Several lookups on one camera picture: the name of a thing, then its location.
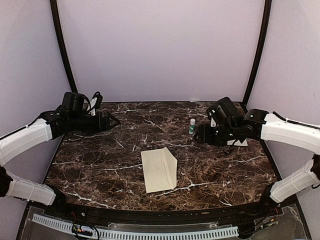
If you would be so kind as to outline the white spare paper sheet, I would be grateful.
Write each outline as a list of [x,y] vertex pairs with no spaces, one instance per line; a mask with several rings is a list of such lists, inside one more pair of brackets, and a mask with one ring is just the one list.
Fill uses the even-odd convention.
[[227,142],[228,146],[238,146],[238,147],[247,147],[248,146],[248,142],[247,140],[244,140],[243,142],[241,142],[240,140],[229,140]]

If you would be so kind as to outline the beige paper envelope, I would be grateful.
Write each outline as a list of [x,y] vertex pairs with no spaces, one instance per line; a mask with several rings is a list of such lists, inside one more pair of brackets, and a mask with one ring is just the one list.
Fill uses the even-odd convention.
[[167,147],[142,151],[140,154],[148,194],[177,187],[178,160]]

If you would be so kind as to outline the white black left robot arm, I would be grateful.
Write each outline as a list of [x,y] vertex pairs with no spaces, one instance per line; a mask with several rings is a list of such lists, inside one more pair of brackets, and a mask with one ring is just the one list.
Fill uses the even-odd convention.
[[31,123],[0,138],[0,195],[50,206],[60,218],[71,213],[65,195],[54,186],[19,177],[5,165],[39,144],[55,140],[73,131],[100,133],[109,131],[120,121],[109,112],[99,112],[103,96],[96,92],[91,99],[82,93],[66,92],[56,110],[42,112]]

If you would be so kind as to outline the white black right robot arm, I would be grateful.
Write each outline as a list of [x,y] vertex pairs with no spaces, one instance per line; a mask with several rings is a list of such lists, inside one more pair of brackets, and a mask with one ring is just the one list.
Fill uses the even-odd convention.
[[243,143],[247,139],[274,141],[313,152],[313,157],[288,177],[268,185],[255,213],[266,217],[275,205],[302,190],[320,185],[320,127],[280,116],[278,113],[251,109],[242,114],[229,97],[207,109],[210,123],[197,127],[193,136],[201,144],[217,147]]

